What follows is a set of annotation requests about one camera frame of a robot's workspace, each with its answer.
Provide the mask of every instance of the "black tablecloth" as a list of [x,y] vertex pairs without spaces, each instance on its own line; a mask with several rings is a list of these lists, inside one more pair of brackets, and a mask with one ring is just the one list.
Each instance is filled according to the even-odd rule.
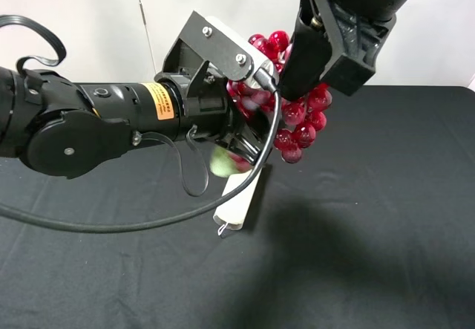
[[[301,163],[271,156],[225,239],[212,214],[125,235],[0,219],[0,328],[475,328],[475,94],[365,87],[327,116]],[[196,205],[165,146],[76,180],[2,159],[0,184],[4,203],[70,221]]]

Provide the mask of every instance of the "white backdrop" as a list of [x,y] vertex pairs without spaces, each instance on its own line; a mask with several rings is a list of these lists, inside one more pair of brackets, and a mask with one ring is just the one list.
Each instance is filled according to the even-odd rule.
[[[55,32],[68,49],[59,68],[68,78],[125,82],[148,80],[154,69],[161,69],[193,10],[216,16],[247,37],[292,31],[298,9],[298,0],[142,0],[149,47],[138,3],[0,0],[0,13],[24,14]],[[475,0],[409,0],[398,13],[370,84],[468,86],[475,75],[474,11]],[[52,52],[20,27],[0,30],[0,65],[12,68],[18,57],[31,53]]]
[[[22,14],[52,30],[68,51],[57,71],[71,81],[133,82],[154,76],[138,0],[0,0],[0,14]],[[52,57],[53,50],[24,27],[0,30],[1,66],[14,68],[28,54]]]
[[[142,0],[157,69],[193,9],[241,36],[292,31],[298,0]],[[475,74],[475,0],[409,0],[370,84],[462,85]]]

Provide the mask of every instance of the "black cable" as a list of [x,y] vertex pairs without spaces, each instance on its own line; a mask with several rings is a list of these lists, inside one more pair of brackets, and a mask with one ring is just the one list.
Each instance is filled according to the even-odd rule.
[[197,126],[193,125],[193,127],[190,128],[190,130],[186,133],[186,143],[188,144],[189,148],[193,151],[193,153],[199,155],[201,165],[203,166],[203,169],[205,170],[205,186],[203,187],[203,190],[201,192],[193,192],[188,187],[188,184],[185,181],[185,176],[183,175],[183,162],[182,162],[180,150],[170,138],[168,138],[164,134],[159,134],[158,132],[146,132],[142,135],[142,141],[151,140],[151,141],[163,142],[169,145],[170,147],[172,147],[173,150],[175,150],[175,153],[178,158],[178,168],[180,172],[181,185],[183,189],[185,190],[186,194],[190,195],[191,197],[198,198],[201,195],[205,194],[206,190],[208,189],[209,173],[208,173],[208,167],[206,166],[205,159],[193,141],[193,136],[196,134],[196,131],[197,131]]
[[252,169],[249,176],[239,185],[236,189],[233,189],[228,194],[218,198],[211,203],[208,203],[200,208],[192,210],[190,212],[184,212],[183,214],[171,216],[169,218],[163,218],[155,221],[146,221],[142,223],[135,224],[117,224],[117,225],[107,225],[107,224],[74,224],[68,223],[66,221],[59,221],[54,219],[45,218],[42,216],[30,214],[29,212],[24,212],[19,209],[15,209],[11,206],[4,205],[0,203],[0,216],[4,218],[9,218],[15,221],[21,221],[22,223],[34,225],[37,227],[43,227],[46,229],[53,229],[66,232],[83,232],[83,233],[93,233],[93,234],[114,234],[122,232],[134,232],[142,231],[147,229],[156,229],[158,227],[165,227],[167,225],[172,225],[185,221],[191,218],[195,218],[199,215],[205,214],[212,211],[214,208],[219,205],[227,202],[232,199],[239,193],[241,193],[252,181],[257,177],[259,171],[262,169],[263,165],[266,162],[269,153],[272,150],[272,144],[277,134],[279,119],[281,118],[281,93],[275,87],[274,79],[264,70],[259,69],[254,78],[261,84],[262,88],[273,93],[275,98],[274,105],[274,117],[272,118],[272,123],[269,130],[269,136],[264,143],[261,154],[259,155],[258,161],[256,162],[254,168]]
[[46,42],[54,49],[58,59],[48,59],[43,56],[23,56],[16,62],[16,70],[20,75],[25,75],[24,64],[29,59],[35,59],[36,61],[46,65],[48,67],[56,67],[66,58],[66,47],[62,44],[61,40],[48,30],[45,26],[40,25],[38,22],[29,19],[28,17],[16,16],[16,15],[1,15],[0,16],[0,28],[9,25],[19,25],[34,30],[39,34]]

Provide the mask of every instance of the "bolt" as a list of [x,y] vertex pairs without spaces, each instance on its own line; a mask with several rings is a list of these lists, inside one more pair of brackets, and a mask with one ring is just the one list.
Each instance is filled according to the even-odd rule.
[[142,142],[142,134],[138,131],[134,131],[132,136],[132,145],[138,146]]
[[97,97],[110,97],[111,93],[109,93],[109,90],[104,89],[104,88],[97,88],[94,90],[93,94]]
[[209,38],[213,34],[213,29],[211,27],[204,27],[203,34],[205,35],[206,38]]
[[312,21],[310,22],[310,24],[312,25],[312,27],[316,28],[317,30],[319,30],[320,28],[322,28],[324,25],[319,21],[317,20],[315,17],[312,18]]
[[68,148],[65,149],[65,154],[67,156],[72,156],[74,154],[74,152],[75,152],[74,149],[72,149],[71,147],[68,147]]
[[245,65],[246,64],[246,56],[244,54],[238,54],[236,56],[236,62],[241,66]]

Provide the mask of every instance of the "warning label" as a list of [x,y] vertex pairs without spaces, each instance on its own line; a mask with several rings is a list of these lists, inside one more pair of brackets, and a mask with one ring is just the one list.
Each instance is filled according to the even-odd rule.
[[158,120],[173,119],[175,111],[171,103],[170,94],[165,87],[158,82],[145,82],[143,85],[150,91],[151,97],[154,99]]

